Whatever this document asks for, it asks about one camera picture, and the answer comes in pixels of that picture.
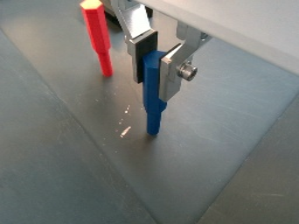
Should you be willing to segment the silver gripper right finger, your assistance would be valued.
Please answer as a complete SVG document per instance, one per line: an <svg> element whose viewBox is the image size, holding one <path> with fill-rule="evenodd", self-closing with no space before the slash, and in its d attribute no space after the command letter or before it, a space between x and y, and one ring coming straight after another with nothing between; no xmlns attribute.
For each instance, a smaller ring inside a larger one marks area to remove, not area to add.
<svg viewBox="0 0 299 224"><path fill-rule="evenodd" d="M168 102L180 90L181 80L190 81L197 73L192 55L210 40L210 36L188 26L176 26L176 37L182 43L176 45L160 58L158 98Z"/></svg>

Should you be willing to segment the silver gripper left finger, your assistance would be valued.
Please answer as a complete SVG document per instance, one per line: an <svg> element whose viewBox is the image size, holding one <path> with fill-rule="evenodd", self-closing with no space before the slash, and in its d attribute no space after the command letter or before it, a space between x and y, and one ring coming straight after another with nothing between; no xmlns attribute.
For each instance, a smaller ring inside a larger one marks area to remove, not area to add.
<svg viewBox="0 0 299 224"><path fill-rule="evenodd" d="M150 28L145 7L134 0L112 0L116 19L125 35L126 52L132 57L133 80L144 79L141 59L157 48L157 31Z"/></svg>

